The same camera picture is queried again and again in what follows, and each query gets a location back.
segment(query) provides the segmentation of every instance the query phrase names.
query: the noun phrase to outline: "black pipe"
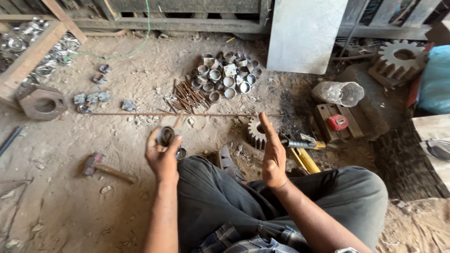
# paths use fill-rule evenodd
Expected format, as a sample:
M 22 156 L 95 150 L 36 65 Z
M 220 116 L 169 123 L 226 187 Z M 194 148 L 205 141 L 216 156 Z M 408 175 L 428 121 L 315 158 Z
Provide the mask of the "black pipe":
M 20 131 L 22 131 L 22 128 L 17 126 L 14 129 L 14 132 L 12 132 L 9 137 L 4 141 L 4 143 L 0 147 L 0 157 L 3 154 L 3 152 L 11 145 L 11 143 L 14 141 L 14 139 L 19 135 Z

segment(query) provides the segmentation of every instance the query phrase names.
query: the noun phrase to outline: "green cable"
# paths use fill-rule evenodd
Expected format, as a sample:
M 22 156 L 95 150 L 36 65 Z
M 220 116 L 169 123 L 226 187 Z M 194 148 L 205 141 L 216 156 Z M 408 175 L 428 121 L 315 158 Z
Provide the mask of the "green cable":
M 135 50 L 133 50 L 133 51 L 127 53 L 127 54 L 124 54 L 122 56 L 112 57 L 112 58 L 111 57 L 106 57 L 106 56 L 100 56 L 98 54 L 94 54 L 94 53 L 91 53 L 91 52 L 88 52 L 88 51 L 81 51 L 81 52 L 76 52 L 76 53 L 73 53 L 73 54 L 69 54 L 66 58 L 64 58 L 64 64 L 66 64 L 67 61 L 70 58 L 72 58 L 73 56 L 78 55 L 78 54 L 90 54 L 90 55 L 93 55 L 93 56 L 98 57 L 98 58 L 103 58 L 105 60 L 120 60 L 120 59 L 127 58 L 128 56 L 133 55 L 137 51 L 141 50 L 142 47 L 145 46 L 145 43 L 147 43 L 147 38 L 148 38 L 148 36 L 150 34 L 150 8 L 149 8 L 149 1 L 145 0 L 145 3 L 147 5 L 147 35 L 145 36 L 145 40 L 142 42 L 142 44 L 140 46 L 138 46 Z

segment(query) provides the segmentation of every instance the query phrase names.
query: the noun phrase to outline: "gear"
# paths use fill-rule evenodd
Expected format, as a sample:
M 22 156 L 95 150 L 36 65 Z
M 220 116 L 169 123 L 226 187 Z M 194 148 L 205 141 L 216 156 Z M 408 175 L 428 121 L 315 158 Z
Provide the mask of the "gear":
M 251 118 L 247 127 L 248 142 L 254 148 L 264 150 L 266 148 L 266 134 L 262 129 L 259 119 Z
M 426 66 L 428 52 L 416 42 L 407 40 L 385 42 L 372 60 L 379 74 L 397 80 L 409 80 Z

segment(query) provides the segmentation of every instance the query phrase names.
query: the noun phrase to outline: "dark trousers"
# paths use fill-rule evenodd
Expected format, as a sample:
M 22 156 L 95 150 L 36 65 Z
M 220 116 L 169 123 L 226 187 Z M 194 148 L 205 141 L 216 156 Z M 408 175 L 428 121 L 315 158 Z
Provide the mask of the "dark trousers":
M 178 162 L 178 232 L 181 252 L 189 252 L 222 224 L 238 233 L 274 238 L 285 226 L 300 231 L 263 181 L 234 181 L 206 159 Z M 348 166 L 292 177 L 290 181 L 372 250 L 383 230 L 387 191 L 383 181 L 362 167 Z

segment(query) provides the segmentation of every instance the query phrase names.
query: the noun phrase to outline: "grey sandal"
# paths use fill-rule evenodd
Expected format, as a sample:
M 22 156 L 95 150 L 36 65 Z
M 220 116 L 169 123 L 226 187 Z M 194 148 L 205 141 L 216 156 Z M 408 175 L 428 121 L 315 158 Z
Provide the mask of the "grey sandal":
M 223 146 L 219 152 L 217 160 L 220 164 L 220 169 L 225 171 L 230 177 L 232 177 L 236 182 L 240 183 L 245 180 L 245 177 L 242 176 L 241 171 L 234 164 L 233 160 L 231 160 L 230 151 L 227 146 Z

